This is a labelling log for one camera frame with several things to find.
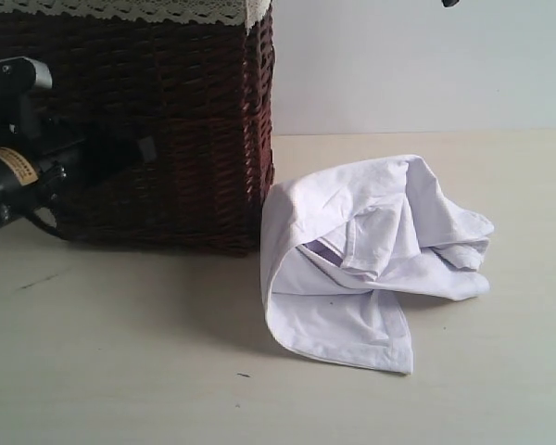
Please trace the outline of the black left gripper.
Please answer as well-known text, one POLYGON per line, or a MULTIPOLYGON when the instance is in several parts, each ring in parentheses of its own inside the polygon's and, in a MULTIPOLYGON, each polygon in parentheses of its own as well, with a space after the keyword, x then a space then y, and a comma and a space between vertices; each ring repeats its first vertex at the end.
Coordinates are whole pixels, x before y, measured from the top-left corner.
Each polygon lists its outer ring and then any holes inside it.
POLYGON ((156 158, 152 137, 97 138, 92 122, 41 116, 27 94, 9 98, 11 185, 98 185, 156 158))

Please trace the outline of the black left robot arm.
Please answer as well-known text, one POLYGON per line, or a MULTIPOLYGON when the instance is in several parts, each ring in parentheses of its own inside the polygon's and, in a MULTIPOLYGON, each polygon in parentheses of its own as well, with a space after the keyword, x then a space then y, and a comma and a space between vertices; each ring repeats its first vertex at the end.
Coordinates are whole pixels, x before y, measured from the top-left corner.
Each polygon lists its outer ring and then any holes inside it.
POLYGON ((27 95, 0 98, 0 230, 25 219, 64 238, 37 215, 70 213, 71 191, 91 189, 157 156, 152 138, 140 138, 98 121, 38 114, 27 95))

